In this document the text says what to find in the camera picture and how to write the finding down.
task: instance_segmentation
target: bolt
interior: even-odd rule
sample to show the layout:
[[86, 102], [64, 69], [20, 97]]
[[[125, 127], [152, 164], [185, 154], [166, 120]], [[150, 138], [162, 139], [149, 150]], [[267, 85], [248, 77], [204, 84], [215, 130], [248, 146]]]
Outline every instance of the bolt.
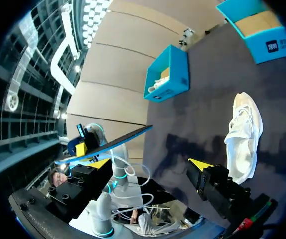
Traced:
[[79, 184], [79, 186], [83, 186], [83, 185], [84, 185], [84, 181], [83, 181], [82, 179], [80, 179], [80, 180], [78, 181], [78, 184]]
[[20, 209], [23, 210], [23, 211], [27, 211], [28, 210], [28, 206], [26, 203], [21, 203], [20, 204]]
[[230, 201], [231, 203], [232, 203], [233, 201], [235, 201], [235, 195], [232, 194], [232, 195], [229, 197], [228, 201]]
[[28, 201], [29, 201], [30, 204], [35, 204], [35, 199], [34, 198], [30, 198]]
[[57, 190], [55, 189], [55, 187], [50, 187], [48, 189], [48, 192], [50, 195], [55, 195], [57, 193]]
[[64, 203], [68, 203], [70, 201], [70, 195], [69, 194], [63, 194], [62, 195], [62, 200]]

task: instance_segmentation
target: shoe lace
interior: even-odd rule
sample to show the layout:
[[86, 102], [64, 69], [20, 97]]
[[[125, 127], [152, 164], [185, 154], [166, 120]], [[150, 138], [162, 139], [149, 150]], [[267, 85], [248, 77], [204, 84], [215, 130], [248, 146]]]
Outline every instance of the shoe lace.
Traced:
[[253, 129], [253, 116], [251, 113], [251, 108], [248, 104], [241, 105], [237, 107], [236, 113], [234, 114], [232, 120], [228, 124], [229, 130], [233, 128], [234, 125], [247, 124], [249, 123], [251, 130]]

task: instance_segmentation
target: man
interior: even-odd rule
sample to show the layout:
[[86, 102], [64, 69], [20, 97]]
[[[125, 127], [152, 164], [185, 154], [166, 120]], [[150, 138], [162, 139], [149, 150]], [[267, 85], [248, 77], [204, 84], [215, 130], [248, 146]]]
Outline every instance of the man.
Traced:
[[[133, 184], [131, 181], [131, 178], [136, 178], [138, 185], [143, 184], [146, 179], [141, 178], [141, 177], [129, 177], [129, 184]], [[57, 169], [53, 169], [52, 171], [49, 172], [48, 174], [48, 180], [51, 186], [58, 187], [62, 183], [67, 181], [67, 176], [64, 173], [59, 172]], [[131, 193], [129, 193], [129, 190], [132, 190], [133, 187], [128, 187], [120, 196], [127, 196]], [[175, 198], [168, 193], [167, 191], [164, 190], [161, 186], [159, 186], [154, 180], [150, 180], [146, 185], [143, 185], [140, 187], [141, 193], [150, 193], [154, 195], [154, 200], [150, 205], [155, 205], [155, 204], [163, 204], [167, 203], [170, 201], [175, 200]], [[135, 207], [138, 205], [142, 205], [150, 201], [150, 196], [139, 196], [141, 197], [141, 200], [143, 202], [140, 203], [138, 200], [133, 199], [128, 199], [128, 200], [122, 200], [117, 197], [113, 196], [113, 193], [110, 194], [112, 203], [111, 203], [111, 209], [112, 212], [115, 213], [117, 211], [125, 210], [125, 209], [130, 209], [131, 207]], [[143, 209], [138, 209], [138, 210], [133, 210], [132, 212], [127, 212], [123, 214], [125, 217], [124, 221], [119, 221], [119, 218], [122, 218], [122, 214], [120, 216], [114, 217], [116, 221], [121, 222], [124, 224], [125, 227], [128, 229], [134, 231], [135, 233], [139, 235], [149, 235], [149, 236], [155, 236], [156, 234], [161, 234], [161, 233], [170, 233], [172, 231], [175, 231], [179, 228], [184, 228], [182, 227], [182, 224], [180, 222], [174, 222], [174, 223], [168, 223], [163, 226], [157, 226], [152, 223], [151, 216], [146, 213]]]
[[[146, 179], [142, 178], [142, 177], [128, 177], [129, 179], [129, 186], [131, 187], [127, 187], [127, 189], [122, 192], [121, 197], [126, 197], [126, 196], [134, 196], [132, 195], [132, 193], [130, 192], [133, 188], [137, 188], [135, 187], [135, 185], [141, 185], [143, 184]], [[61, 185], [62, 183], [66, 182], [67, 176], [64, 173], [59, 172], [58, 169], [53, 169], [49, 172], [48, 174], [48, 181], [50, 183], [51, 186], [54, 187], [58, 187], [59, 185]], [[155, 204], [163, 204], [163, 203], [167, 203], [170, 201], [174, 201], [176, 200], [176, 198], [174, 198], [170, 193], [168, 193], [164, 188], [162, 188], [161, 186], [159, 186], [154, 180], [150, 180], [147, 184], [143, 185], [142, 187], [140, 187], [141, 193], [150, 193], [154, 195], [154, 200], [151, 202], [151, 205], [155, 205]], [[131, 201], [135, 201], [133, 200], [126, 200], [126, 199], [119, 199], [117, 197], [114, 197], [113, 194], [111, 195], [112, 198], [112, 202], [113, 204], [115, 204], [117, 207], [116, 208], [120, 208], [120, 207], [134, 207], [137, 205], [133, 205], [131, 203]], [[143, 203], [145, 204], [148, 201], [150, 201], [150, 196], [141, 196]]]

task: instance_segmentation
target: robotic arm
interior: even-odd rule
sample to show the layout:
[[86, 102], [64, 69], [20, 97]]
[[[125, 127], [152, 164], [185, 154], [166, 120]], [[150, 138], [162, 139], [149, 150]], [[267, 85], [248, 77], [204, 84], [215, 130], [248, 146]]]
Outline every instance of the robotic arm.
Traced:
[[[70, 149], [76, 157], [57, 162], [58, 164], [86, 160], [91, 157], [100, 157], [101, 154], [112, 150], [111, 155], [122, 153], [127, 158], [127, 153], [120, 147], [125, 142], [151, 129], [146, 126], [133, 131], [121, 138], [107, 143], [103, 131], [98, 131], [94, 126], [79, 127], [81, 131], [76, 144]], [[95, 234], [101, 238], [138, 238], [131, 236], [129, 231], [118, 224], [111, 224], [110, 220], [110, 195], [115, 187], [115, 182], [109, 182], [112, 175], [124, 177], [126, 174], [122, 161], [104, 159], [84, 166], [78, 164], [71, 169], [71, 176], [57, 188], [49, 188], [51, 198], [46, 198], [35, 188], [26, 191], [21, 189], [9, 197], [9, 202], [24, 227], [34, 238], [93, 238], [69, 225], [72, 219], [76, 219], [86, 209], [94, 207], [96, 212], [93, 217]], [[187, 176], [198, 191], [199, 196], [208, 200], [214, 209], [231, 223], [223, 239], [249, 238], [258, 239], [263, 234], [263, 223], [277, 206], [277, 202], [267, 195], [261, 194], [256, 199], [250, 198], [250, 189], [243, 188], [234, 183], [228, 177], [228, 169], [223, 166], [208, 167], [201, 171], [193, 160], [188, 162]], [[117, 183], [126, 183], [118, 179]]]

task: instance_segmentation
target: white sneaker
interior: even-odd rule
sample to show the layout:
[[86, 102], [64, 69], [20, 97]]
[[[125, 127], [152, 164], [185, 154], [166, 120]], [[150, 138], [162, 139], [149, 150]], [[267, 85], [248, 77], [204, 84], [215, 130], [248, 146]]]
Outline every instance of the white sneaker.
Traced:
[[245, 92], [237, 94], [233, 104], [233, 118], [224, 142], [229, 176], [237, 184], [254, 176], [257, 163], [258, 140], [263, 133], [262, 117], [254, 100]]

